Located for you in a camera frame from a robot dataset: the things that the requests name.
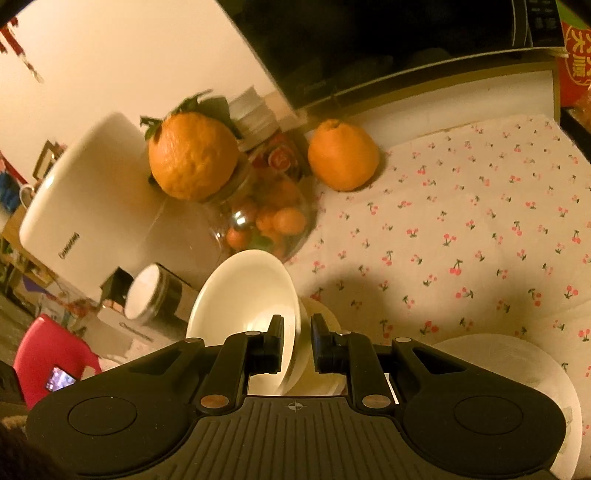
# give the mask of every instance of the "phone screen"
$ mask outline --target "phone screen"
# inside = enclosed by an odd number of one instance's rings
[[[76,382],[76,379],[71,376],[69,373],[63,371],[57,365],[53,367],[51,370],[51,375],[47,380],[47,385],[45,386],[50,392],[55,392],[56,390],[60,390],[61,388],[68,387]]]

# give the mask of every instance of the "brand logo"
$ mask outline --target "brand logo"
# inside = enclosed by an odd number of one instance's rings
[[[149,341],[149,342],[153,342],[153,341],[154,341],[154,340],[153,340],[153,339],[151,339],[151,338],[150,338],[148,335],[144,335],[143,333],[141,333],[141,332],[138,332],[137,330],[133,329],[133,328],[132,328],[132,327],[130,327],[129,325],[126,325],[126,324],[125,324],[125,322],[119,322],[119,326],[120,326],[121,328],[124,328],[125,330],[129,330],[131,333],[134,333],[134,334],[136,334],[137,336],[140,336],[140,337],[142,337],[142,338],[146,339],[146,340],[147,340],[147,341]]]
[[[301,410],[302,408],[304,408],[305,405],[302,405],[298,401],[293,401],[289,405],[286,405],[286,407],[289,408],[290,410],[298,411],[298,410]]]
[[[66,255],[70,252],[70,250],[72,250],[72,247],[74,246],[74,244],[78,241],[78,239],[80,238],[80,235],[78,235],[78,233],[74,232],[74,235],[72,235],[70,237],[70,239],[68,240],[68,243],[66,244],[66,246],[64,247],[64,250],[62,250],[59,253],[59,257],[64,260],[66,258]]]
[[[309,93],[314,92],[314,90],[318,90],[319,88],[325,87],[327,85],[326,80],[321,80],[319,82],[316,83],[312,83],[310,85],[298,85],[296,87],[296,91],[299,94],[304,94],[304,95],[308,95]]]

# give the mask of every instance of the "table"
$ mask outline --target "table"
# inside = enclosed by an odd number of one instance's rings
[[[384,150],[365,189],[316,186],[317,226],[287,263],[298,293],[376,343],[501,333],[539,346],[577,390],[574,477],[591,476],[591,165],[544,116]]]

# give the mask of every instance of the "white plate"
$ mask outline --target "white plate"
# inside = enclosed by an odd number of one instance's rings
[[[207,279],[189,319],[187,337],[221,345],[234,333],[266,332],[274,314],[284,319],[281,371],[251,378],[265,394],[281,394],[293,370],[300,337],[300,305],[289,273],[273,255],[246,250],[228,258]]]
[[[307,321],[315,313],[320,313],[324,317],[326,324],[331,332],[341,330],[339,321],[335,315],[319,301],[302,297],[301,302],[304,304],[307,312]],[[290,397],[321,397],[325,395],[340,395],[347,384],[347,378],[340,374],[323,374],[320,375],[314,368],[314,357],[310,355],[307,361],[306,368],[298,379],[296,384],[286,393]]]
[[[567,430],[563,446],[550,471],[559,480],[572,479],[583,439],[581,405],[570,378],[558,362],[533,343],[493,333],[451,338],[433,346],[535,388],[554,400],[564,413]]]
[[[294,352],[291,358],[292,368],[289,375],[286,375],[285,381],[281,383],[279,389],[276,391],[269,391],[268,380],[266,379],[269,374],[254,375],[248,381],[249,395],[265,395],[267,397],[286,395],[285,392],[292,388],[304,373],[308,361],[312,356],[312,344],[310,342],[310,317],[306,312],[302,299],[300,299],[300,318],[300,337],[294,346]]]

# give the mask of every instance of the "picture frame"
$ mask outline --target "picture frame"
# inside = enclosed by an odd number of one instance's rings
[[[62,153],[63,149],[58,143],[46,141],[33,169],[33,177],[39,181],[43,180]]]

